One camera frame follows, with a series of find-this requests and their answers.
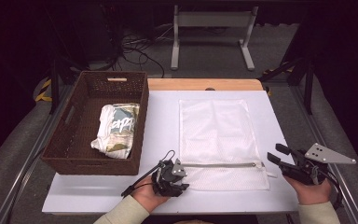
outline white table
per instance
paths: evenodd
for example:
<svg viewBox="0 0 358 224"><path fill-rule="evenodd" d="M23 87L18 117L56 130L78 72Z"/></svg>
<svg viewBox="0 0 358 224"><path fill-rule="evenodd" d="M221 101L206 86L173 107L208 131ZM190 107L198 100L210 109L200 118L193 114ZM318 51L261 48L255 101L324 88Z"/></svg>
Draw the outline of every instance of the white table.
<svg viewBox="0 0 358 224"><path fill-rule="evenodd" d="M264 91L151 91L147 110L140 172L137 176L54 176L42 212L51 214L105 213L118 204L121 192L154 167L169 150L179 149L180 99L245 99L255 128L259 153L270 178L270 190L195 191L171 198L153 214L259 214L296 211L294 190L283 179L267 152L278 154L276 143L286 144L269 98ZM283 161L293 160L280 156Z"/></svg>

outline basket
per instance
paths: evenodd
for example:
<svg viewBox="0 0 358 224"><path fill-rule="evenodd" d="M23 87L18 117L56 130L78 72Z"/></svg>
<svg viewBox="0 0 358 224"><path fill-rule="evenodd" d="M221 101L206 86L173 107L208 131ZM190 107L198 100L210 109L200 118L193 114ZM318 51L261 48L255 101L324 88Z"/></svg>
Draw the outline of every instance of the basket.
<svg viewBox="0 0 358 224"><path fill-rule="evenodd" d="M41 160L60 175L138 175L149 89L144 72L82 72L66 99ZM97 137L104 105L140 105L127 159L105 156L90 142Z"/></svg>

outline white mesh laundry bag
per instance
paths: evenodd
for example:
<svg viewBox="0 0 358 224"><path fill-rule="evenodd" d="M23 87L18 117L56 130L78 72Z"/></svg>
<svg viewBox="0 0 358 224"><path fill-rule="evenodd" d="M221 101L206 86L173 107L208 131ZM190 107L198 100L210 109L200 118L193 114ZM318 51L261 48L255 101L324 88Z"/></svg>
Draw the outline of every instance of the white mesh laundry bag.
<svg viewBox="0 0 358 224"><path fill-rule="evenodd" d="M180 155L197 190L269 189L245 100L180 100Z"/></svg>

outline sleeve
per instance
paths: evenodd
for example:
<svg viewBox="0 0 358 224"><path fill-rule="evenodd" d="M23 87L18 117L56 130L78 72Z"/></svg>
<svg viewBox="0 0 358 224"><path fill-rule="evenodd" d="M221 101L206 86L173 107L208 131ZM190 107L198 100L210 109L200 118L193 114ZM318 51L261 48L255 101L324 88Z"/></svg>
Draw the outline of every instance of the sleeve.
<svg viewBox="0 0 358 224"><path fill-rule="evenodd" d="M148 216L149 213L129 195L94 224L141 224Z"/></svg>
<svg viewBox="0 0 358 224"><path fill-rule="evenodd" d="M298 213L301 224L339 224L339 219L330 202L312 205L299 205Z"/></svg>

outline hand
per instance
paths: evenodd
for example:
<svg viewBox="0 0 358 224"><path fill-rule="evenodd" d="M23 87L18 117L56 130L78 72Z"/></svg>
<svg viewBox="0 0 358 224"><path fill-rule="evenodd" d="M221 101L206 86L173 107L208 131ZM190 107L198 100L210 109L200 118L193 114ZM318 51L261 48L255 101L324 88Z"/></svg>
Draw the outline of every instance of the hand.
<svg viewBox="0 0 358 224"><path fill-rule="evenodd" d="M327 179L320 185L308 186L288 176L283 177L295 189L300 204L311 205L330 201L331 185Z"/></svg>
<svg viewBox="0 0 358 224"><path fill-rule="evenodd" d="M155 208L170 199L170 197L156 195L153 191L152 183L152 177L149 175L135 186L135 188L139 188L132 193L132 198L134 198L144 209L146 209L148 213L152 213Z"/></svg>

